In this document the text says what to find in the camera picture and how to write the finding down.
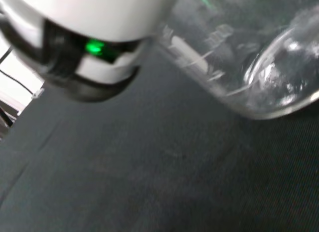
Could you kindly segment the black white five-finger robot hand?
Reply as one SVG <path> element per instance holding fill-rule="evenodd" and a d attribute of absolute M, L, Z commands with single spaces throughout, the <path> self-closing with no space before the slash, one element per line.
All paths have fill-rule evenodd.
<path fill-rule="evenodd" d="M 0 0 L 0 31 L 48 84 L 106 101 L 134 81 L 176 1 Z"/>

